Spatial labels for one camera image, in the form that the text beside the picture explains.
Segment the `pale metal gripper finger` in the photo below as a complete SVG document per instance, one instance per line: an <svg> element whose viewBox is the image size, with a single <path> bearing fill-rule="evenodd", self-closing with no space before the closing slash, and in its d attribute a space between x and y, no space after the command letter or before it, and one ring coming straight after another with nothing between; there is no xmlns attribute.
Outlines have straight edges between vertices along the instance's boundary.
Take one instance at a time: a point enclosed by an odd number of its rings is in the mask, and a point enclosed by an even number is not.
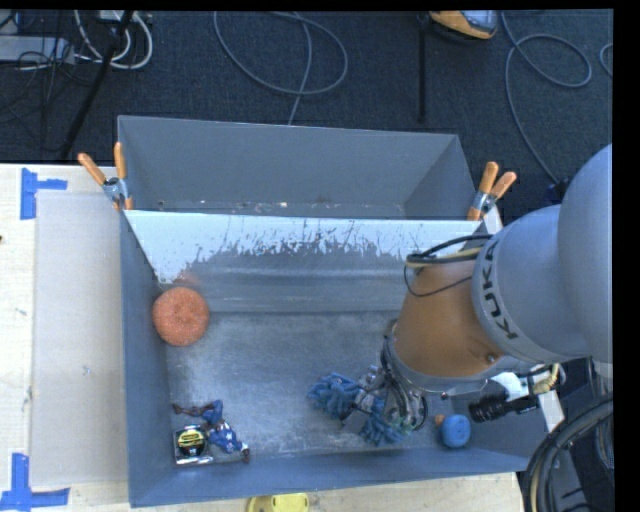
<svg viewBox="0 0 640 512"><path fill-rule="evenodd" d="M381 367L369 367L357 380L358 398L385 396L385 370Z"/></svg>
<svg viewBox="0 0 640 512"><path fill-rule="evenodd" d="M364 400L353 403L342 420L343 426L359 435L370 435L374 419L374 403Z"/></svg>

